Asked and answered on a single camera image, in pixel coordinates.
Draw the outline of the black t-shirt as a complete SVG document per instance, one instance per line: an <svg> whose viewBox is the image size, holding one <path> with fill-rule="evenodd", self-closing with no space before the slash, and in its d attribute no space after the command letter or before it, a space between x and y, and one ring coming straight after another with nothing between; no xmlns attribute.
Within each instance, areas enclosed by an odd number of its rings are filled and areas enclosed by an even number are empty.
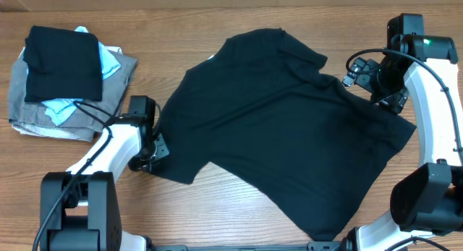
<svg viewBox="0 0 463 251"><path fill-rule="evenodd" d="M214 163L331 241L415 126L323 74L326 60L281 29L229 38L164 106L169 154L154 174L190 184Z"/></svg>

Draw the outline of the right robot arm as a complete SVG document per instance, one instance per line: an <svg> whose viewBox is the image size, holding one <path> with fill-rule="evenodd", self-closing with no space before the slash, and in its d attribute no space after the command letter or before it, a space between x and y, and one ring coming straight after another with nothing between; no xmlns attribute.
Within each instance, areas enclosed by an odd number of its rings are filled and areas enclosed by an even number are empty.
<svg viewBox="0 0 463 251"><path fill-rule="evenodd" d="M454 41L426 35L422 15L403 13L389 20L382 53L381 62L363 59L362 52L350 56L343 84L359 85L372 103L395 114L412 102L419 165L393 188L380 218L340 242L311 242L309 248L405 250L462 230L462 105Z"/></svg>

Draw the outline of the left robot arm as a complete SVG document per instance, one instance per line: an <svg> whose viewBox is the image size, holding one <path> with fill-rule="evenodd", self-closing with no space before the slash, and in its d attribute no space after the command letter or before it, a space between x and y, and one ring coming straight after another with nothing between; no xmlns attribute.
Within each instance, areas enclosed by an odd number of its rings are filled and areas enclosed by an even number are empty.
<svg viewBox="0 0 463 251"><path fill-rule="evenodd" d="M34 250L153 250L149 237L122 228L116 181L125 169L154 172L169 152L161 107L133 95L128 112L102 122L103 134L76 164L41 182L41 224Z"/></svg>

